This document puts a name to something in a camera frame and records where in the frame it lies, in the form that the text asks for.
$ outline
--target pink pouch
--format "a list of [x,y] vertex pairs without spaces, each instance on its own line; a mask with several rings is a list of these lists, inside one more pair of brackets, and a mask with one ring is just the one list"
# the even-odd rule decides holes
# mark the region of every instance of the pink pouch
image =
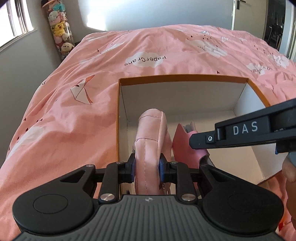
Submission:
[[139,118],[135,140],[135,189],[138,195],[163,195],[170,187],[159,178],[159,157],[171,161],[172,141],[165,114],[157,109],[145,111]]
[[189,168],[199,168],[200,160],[210,154],[207,149],[194,150],[189,146],[189,138],[197,131],[194,122],[186,127],[188,131],[181,124],[177,126],[173,139],[174,157],[176,161],[185,163]]

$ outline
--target bed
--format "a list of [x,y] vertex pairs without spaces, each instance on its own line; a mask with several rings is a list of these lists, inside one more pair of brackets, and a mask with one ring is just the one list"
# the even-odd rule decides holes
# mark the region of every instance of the bed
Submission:
[[38,87],[11,140],[0,169],[0,240],[20,232],[12,216],[20,194],[85,164],[118,160],[119,79],[245,78],[269,106],[296,97],[295,73],[295,63],[245,31],[173,25],[87,35]]

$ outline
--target gray ribbed panel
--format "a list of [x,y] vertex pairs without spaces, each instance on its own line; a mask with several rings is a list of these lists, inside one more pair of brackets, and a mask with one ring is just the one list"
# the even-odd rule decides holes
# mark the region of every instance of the gray ribbed panel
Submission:
[[61,236],[38,237],[22,233],[15,241],[280,241],[275,233],[235,237],[212,227],[192,205],[174,196],[125,195],[119,203],[103,205],[84,227]]

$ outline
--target yellow plush toy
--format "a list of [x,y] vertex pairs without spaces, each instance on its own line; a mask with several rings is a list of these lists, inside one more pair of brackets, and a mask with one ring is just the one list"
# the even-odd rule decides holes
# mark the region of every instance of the yellow plush toy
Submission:
[[62,21],[54,27],[54,35],[55,36],[62,36],[65,33],[64,23],[65,22]]

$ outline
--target silver screw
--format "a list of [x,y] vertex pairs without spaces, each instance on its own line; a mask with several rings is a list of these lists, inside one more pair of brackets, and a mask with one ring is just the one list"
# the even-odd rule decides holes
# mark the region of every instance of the silver screw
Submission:
[[196,199],[196,196],[191,193],[185,193],[181,196],[181,198],[183,201],[190,202],[190,201],[193,201],[194,199]]
[[111,201],[115,198],[115,196],[112,193],[104,193],[100,196],[100,199],[103,201]]

